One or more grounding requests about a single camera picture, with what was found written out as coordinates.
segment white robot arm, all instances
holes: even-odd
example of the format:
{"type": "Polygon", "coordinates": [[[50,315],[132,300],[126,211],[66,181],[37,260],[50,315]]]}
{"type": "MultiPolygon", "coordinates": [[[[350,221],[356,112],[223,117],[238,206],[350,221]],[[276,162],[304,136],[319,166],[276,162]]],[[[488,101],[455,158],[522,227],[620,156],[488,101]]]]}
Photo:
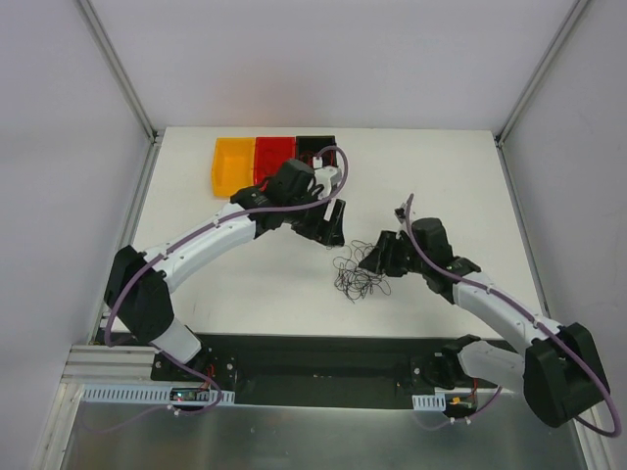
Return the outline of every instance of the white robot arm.
{"type": "Polygon", "coordinates": [[[342,171],[335,166],[312,169],[297,160],[286,162],[263,185],[238,191],[221,211],[179,237],[142,253],[122,248],[114,259],[105,302],[114,308],[129,280],[156,259],[124,296],[116,314],[140,344],[154,345],[183,364],[193,362],[194,368],[203,369],[201,342],[174,316],[170,295],[208,262],[284,222],[325,246],[344,245],[344,201],[335,201],[329,220],[324,218],[328,202],[303,211],[281,209],[321,202],[341,180],[342,171]],[[235,216],[245,211],[250,213],[235,216]]]}
{"type": "Polygon", "coordinates": [[[576,352],[609,390],[586,328],[578,323],[563,326],[540,313],[521,315],[521,309],[528,309],[494,286],[474,262],[454,256],[440,219],[423,218],[409,225],[405,207],[395,214],[407,229],[381,232],[376,247],[360,267],[390,277],[421,274],[433,292],[481,318],[513,349],[507,351],[478,337],[464,336],[433,355],[420,373],[424,380],[449,390],[469,378],[487,380],[524,395],[534,413],[553,427],[603,399],[591,377],[554,341],[557,337],[576,352]]]}

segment purple cable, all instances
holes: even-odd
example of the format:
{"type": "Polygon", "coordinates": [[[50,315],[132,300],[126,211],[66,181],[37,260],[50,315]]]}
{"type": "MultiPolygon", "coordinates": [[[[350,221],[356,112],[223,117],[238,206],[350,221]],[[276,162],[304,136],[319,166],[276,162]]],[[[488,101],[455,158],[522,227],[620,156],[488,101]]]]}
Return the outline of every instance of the purple cable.
{"type": "MultiPolygon", "coordinates": [[[[322,198],[319,201],[315,201],[313,203],[302,204],[302,205],[299,205],[299,206],[290,206],[290,207],[284,207],[284,208],[249,209],[249,210],[246,210],[246,211],[239,211],[239,212],[231,213],[231,214],[226,215],[223,218],[219,219],[217,221],[217,225],[225,223],[225,222],[227,222],[229,220],[233,220],[234,218],[237,218],[237,217],[250,215],[252,213],[306,211],[308,209],[316,208],[318,206],[321,206],[321,205],[326,204],[327,202],[331,201],[332,199],[334,199],[340,193],[340,191],[342,191],[342,188],[344,188],[344,185],[346,184],[346,180],[348,179],[348,174],[349,174],[349,160],[346,157],[346,154],[344,153],[344,151],[342,149],[340,149],[339,147],[335,146],[335,145],[329,145],[327,147],[324,147],[322,150],[320,150],[317,153],[317,155],[321,156],[325,152],[328,152],[328,151],[336,151],[337,153],[340,154],[340,156],[342,157],[342,162],[344,164],[344,171],[343,171],[343,174],[342,174],[342,179],[340,180],[338,186],[327,197],[322,198]]],[[[178,242],[176,242],[175,244],[173,244],[172,246],[170,246],[166,250],[166,256],[170,255],[172,252],[178,250],[180,247],[182,247],[186,243],[189,243],[191,240],[193,240],[196,237],[202,235],[203,233],[207,232],[208,230],[211,230],[215,226],[216,226],[215,222],[210,222],[210,223],[200,227],[199,229],[195,230],[194,232],[190,233],[186,237],[183,237],[182,239],[180,239],[178,242]]],[[[111,309],[111,313],[109,315],[109,318],[107,319],[107,325],[105,326],[105,345],[107,345],[108,347],[112,348],[113,346],[117,346],[117,345],[123,343],[124,341],[127,341],[130,338],[130,336],[128,336],[128,337],[124,337],[124,338],[121,338],[119,340],[116,340],[114,342],[111,340],[111,332],[112,332],[112,328],[114,326],[114,321],[116,320],[116,317],[118,316],[118,312],[120,311],[120,307],[121,307],[122,303],[124,302],[124,299],[126,299],[126,296],[130,292],[130,290],[133,288],[133,286],[137,283],[137,281],[149,269],[151,269],[153,266],[155,266],[155,264],[157,264],[159,261],[161,261],[164,257],[165,256],[163,254],[158,254],[154,258],[152,258],[150,261],[148,261],[146,263],[146,265],[144,265],[141,269],[139,269],[128,280],[126,285],[121,290],[120,295],[116,299],[116,302],[114,303],[114,306],[111,309]]],[[[167,352],[161,351],[161,353],[168,360],[170,360],[172,363],[174,363],[175,365],[177,365],[181,369],[185,370],[186,372],[188,372],[190,374],[193,374],[193,375],[201,378],[205,382],[209,382],[217,390],[217,399],[213,403],[208,404],[207,406],[204,406],[203,409],[200,409],[200,410],[197,410],[197,411],[179,410],[180,414],[183,414],[184,416],[192,416],[192,415],[202,414],[202,413],[205,413],[205,412],[207,412],[207,411],[209,411],[209,410],[211,410],[211,409],[213,409],[214,407],[217,406],[217,404],[222,400],[223,393],[222,393],[222,390],[220,389],[220,387],[217,385],[217,383],[211,377],[206,376],[206,375],[204,375],[204,374],[202,374],[202,373],[200,373],[198,371],[195,371],[194,369],[192,369],[190,367],[187,367],[185,364],[179,362],[174,357],[169,355],[167,352]]],[[[156,411],[158,409],[168,409],[168,407],[167,406],[163,406],[163,405],[152,406],[152,407],[150,407],[148,409],[145,409],[144,411],[142,411],[141,413],[137,414],[136,416],[133,416],[132,418],[124,421],[123,423],[117,424],[116,426],[112,426],[111,428],[107,428],[107,429],[104,429],[104,430],[91,429],[88,426],[86,426],[82,422],[82,420],[81,420],[81,424],[82,424],[83,428],[87,429],[88,431],[91,431],[93,433],[105,434],[105,433],[110,433],[110,432],[116,431],[117,429],[119,429],[119,428],[121,428],[123,426],[126,426],[127,424],[133,423],[136,420],[142,418],[143,416],[146,416],[146,415],[148,415],[148,414],[150,414],[150,413],[152,413],[152,412],[154,412],[154,411],[156,411]]]]}
{"type": "MultiPolygon", "coordinates": [[[[220,225],[220,224],[225,223],[225,222],[227,222],[229,220],[233,220],[234,218],[243,217],[245,215],[250,215],[250,214],[253,214],[253,213],[306,211],[308,209],[313,209],[313,208],[316,208],[318,206],[322,206],[323,204],[328,203],[329,201],[334,199],[340,193],[340,191],[342,191],[342,188],[344,188],[344,185],[346,184],[346,180],[347,180],[348,175],[349,175],[349,160],[346,157],[346,154],[344,153],[344,151],[342,149],[340,149],[339,147],[337,147],[335,145],[329,145],[327,147],[324,147],[322,150],[320,150],[317,153],[317,156],[320,157],[321,155],[323,155],[325,152],[328,152],[328,151],[336,151],[337,153],[340,154],[340,156],[342,157],[342,162],[344,164],[344,171],[343,171],[343,174],[342,174],[342,179],[340,180],[340,183],[338,184],[337,188],[335,188],[335,190],[333,190],[333,192],[331,194],[329,194],[326,198],[322,198],[319,201],[315,201],[313,203],[308,203],[308,204],[302,204],[302,205],[299,205],[299,206],[289,206],[289,207],[284,207],[284,208],[258,208],[258,209],[248,209],[248,210],[245,210],[245,211],[234,212],[234,213],[230,213],[229,215],[226,215],[223,218],[219,219],[217,221],[217,224],[220,225]]],[[[209,222],[208,224],[206,224],[206,225],[200,227],[199,229],[193,231],[189,235],[181,238],[178,242],[176,242],[175,244],[171,245],[166,250],[166,256],[170,255],[172,252],[178,250],[180,247],[182,247],[186,243],[189,243],[191,240],[193,240],[196,237],[202,235],[203,233],[207,232],[208,230],[211,230],[215,226],[216,226],[215,222],[209,222]]],[[[118,316],[118,312],[120,311],[120,307],[121,307],[122,303],[124,302],[124,299],[126,299],[126,296],[130,292],[130,290],[133,288],[135,283],[137,283],[137,281],[141,278],[141,276],[143,276],[151,267],[153,267],[155,264],[157,264],[163,258],[164,258],[164,255],[159,254],[159,255],[156,255],[154,258],[152,258],[150,261],[148,261],[148,263],[144,267],[139,269],[130,278],[130,280],[126,283],[124,288],[121,290],[120,295],[116,299],[116,302],[114,303],[114,306],[111,309],[111,313],[109,315],[109,319],[107,320],[107,325],[105,326],[105,345],[107,345],[108,347],[112,348],[113,346],[116,346],[116,345],[120,344],[121,342],[124,342],[124,341],[126,341],[128,339],[128,338],[123,338],[121,340],[117,340],[114,343],[111,341],[111,330],[112,330],[112,328],[114,326],[114,321],[115,321],[116,317],[118,316]]]]}
{"type": "Polygon", "coordinates": [[[468,420],[466,421],[465,419],[454,419],[454,420],[446,420],[443,421],[440,424],[436,424],[435,426],[427,426],[425,424],[422,424],[417,417],[413,417],[413,420],[416,422],[416,424],[424,429],[425,431],[438,431],[442,428],[446,428],[449,425],[454,425],[455,423],[468,423],[470,424],[471,421],[474,421],[474,419],[479,416],[481,413],[483,413],[488,407],[490,407],[492,405],[492,403],[494,403],[497,398],[499,397],[499,395],[501,394],[501,392],[503,391],[503,387],[498,387],[497,390],[494,392],[494,394],[490,397],[490,399],[488,399],[488,401],[486,401],[486,403],[481,406],[479,409],[477,409],[474,413],[472,413],[470,416],[468,416],[468,420]]]}
{"type": "Polygon", "coordinates": [[[477,289],[481,289],[482,291],[486,291],[489,294],[492,294],[492,295],[498,297],[499,299],[504,301],[506,304],[508,304],[509,306],[514,308],[518,313],[520,313],[522,316],[524,316],[528,321],[531,321],[532,323],[534,323],[534,325],[536,325],[537,328],[540,331],[542,331],[545,335],[547,335],[556,345],[558,345],[566,353],[566,355],[568,357],[570,357],[577,365],[579,365],[579,367],[581,367],[581,369],[586,373],[586,375],[588,377],[590,377],[590,379],[594,382],[595,386],[601,392],[601,395],[603,396],[603,399],[605,400],[605,403],[607,404],[607,408],[609,409],[609,414],[611,415],[611,419],[612,419],[612,421],[614,423],[614,430],[610,432],[610,431],[606,431],[606,430],[603,430],[603,429],[599,429],[597,426],[589,423],[588,421],[584,420],[583,418],[581,418],[579,416],[577,416],[575,418],[575,420],[577,422],[579,422],[580,424],[582,424],[583,426],[587,427],[588,429],[590,429],[590,430],[592,430],[592,431],[594,431],[596,433],[599,433],[602,436],[605,436],[605,437],[608,437],[608,438],[617,438],[618,436],[620,436],[621,433],[622,433],[622,424],[620,422],[620,416],[618,415],[618,409],[616,409],[616,405],[614,404],[614,400],[611,398],[611,396],[609,395],[609,392],[605,388],[605,385],[603,384],[601,379],[597,376],[597,374],[595,374],[594,370],[592,370],[590,368],[590,366],[588,364],[586,364],[586,362],[584,362],[584,360],[575,353],[575,351],[573,351],[571,348],[569,348],[544,323],[541,323],[541,322],[537,321],[536,317],[532,313],[527,311],[527,309],[524,306],[519,305],[518,302],[516,302],[514,299],[510,298],[508,295],[506,295],[506,294],[504,294],[504,293],[502,293],[500,291],[497,291],[495,289],[491,289],[488,286],[486,286],[485,284],[482,284],[480,282],[476,282],[476,281],[473,281],[473,280],[470,280],[470,279],[465,279],[465,278],[463,278],[461,276],[453,274],[452,272],[449,272],[446,269],[441,268],[435,262],[433,262],[431,259],[429,259],[429,257],[425,254],[425,252],[422,251],[422,249],[418,245],[418,242],[416,241],[416,239],[415,239],[415,237],[413,235],[413,231],[411,230],[410,214],[411,214],[411,203],[412,202],[413,202],[413,193],[410,194],[410,196],[408,197],[408,200],[406,202],[406,204],[407,204],[407,207],[406,207],[407,217],[406,217],[406,220],[405,220],[406,231],[407,231],[407,233],[408,233],[408,235],[410,237],[410,240],[411,240],[411,243],[413,244],[413,247],[418,252],[418,254],[422,258],[422,260],[424,262],[426,262],[429,265],[429,267],[431,267],[433,270],[435,270],[436,272],[439,272],[443,276],[448,277],[449,279],[453,279],[456,282],[462,282],[464,284],[468,284],[470,286],[476,287],[477,289]]]}

